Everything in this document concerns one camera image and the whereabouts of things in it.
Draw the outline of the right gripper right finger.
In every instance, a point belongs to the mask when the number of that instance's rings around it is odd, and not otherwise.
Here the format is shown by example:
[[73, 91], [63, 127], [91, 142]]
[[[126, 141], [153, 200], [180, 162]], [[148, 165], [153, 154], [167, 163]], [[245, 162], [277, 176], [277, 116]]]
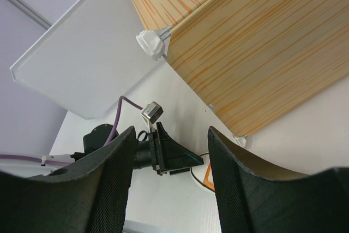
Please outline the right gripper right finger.
[[222, 232], [348, 232], [348, 168], [291, 171], [214, 127], [208, 148]]

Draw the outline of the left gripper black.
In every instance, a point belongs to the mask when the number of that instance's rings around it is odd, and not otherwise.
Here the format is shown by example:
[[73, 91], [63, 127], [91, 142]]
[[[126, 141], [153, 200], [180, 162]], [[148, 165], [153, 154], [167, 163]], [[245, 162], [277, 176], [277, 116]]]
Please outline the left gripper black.
[[152, 167], [158, 175], [172, 175], [203, 164], [203, 158], [171, 138], [161, 122], [156, 131], [142, 130], [137, 136], [134, 170]]

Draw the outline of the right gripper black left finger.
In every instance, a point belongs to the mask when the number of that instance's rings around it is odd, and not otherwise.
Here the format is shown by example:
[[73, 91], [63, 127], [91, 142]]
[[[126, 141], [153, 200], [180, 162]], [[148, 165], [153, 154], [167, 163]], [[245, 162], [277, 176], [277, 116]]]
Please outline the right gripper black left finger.
[[1, 232], [122, 232], [136, 132], [49, 175], [1, 173]]

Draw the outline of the orange canvas sneaker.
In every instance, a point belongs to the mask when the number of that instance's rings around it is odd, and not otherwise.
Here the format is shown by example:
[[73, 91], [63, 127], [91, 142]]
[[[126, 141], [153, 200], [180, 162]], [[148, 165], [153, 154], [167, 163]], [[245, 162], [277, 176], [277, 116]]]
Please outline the orange canvas sneaker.
[[201, 189], [215, 194], [209, 153], [201, 154], [200, 157], [203, 159], [204, 164], [190, 168], [191, 178]]

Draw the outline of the wooden two-shelf shoe cabinet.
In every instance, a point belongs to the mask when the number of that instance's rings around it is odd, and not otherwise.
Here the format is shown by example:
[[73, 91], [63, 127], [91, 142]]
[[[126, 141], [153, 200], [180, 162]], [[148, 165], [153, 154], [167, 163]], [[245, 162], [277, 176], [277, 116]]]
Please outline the wooden two-shelf shoe cabinet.
[[235, 136], [348, 75], [348, 0], [131, 0], [171, 26], [166, 60]]

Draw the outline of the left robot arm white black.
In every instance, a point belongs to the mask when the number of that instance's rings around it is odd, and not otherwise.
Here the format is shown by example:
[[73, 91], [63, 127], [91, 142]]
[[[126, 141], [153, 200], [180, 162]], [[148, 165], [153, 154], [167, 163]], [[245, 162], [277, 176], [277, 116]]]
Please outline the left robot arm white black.
[[[134, 169], [151, 167], [158, 175], [178, 174], [204, 164], [201, 156], [177, 143], [165, 131], [161, 122], [149, 131], [141, 131], [137, 136], [134, 154]], [[112, 131], [112, 125], [101, 124], [83, 137], [83, 152], [73, 154], [48, 155], [42, 157], [1, 154], [1, 160], [32, 162], [39, 166], [67, 166], [103, 147]]]

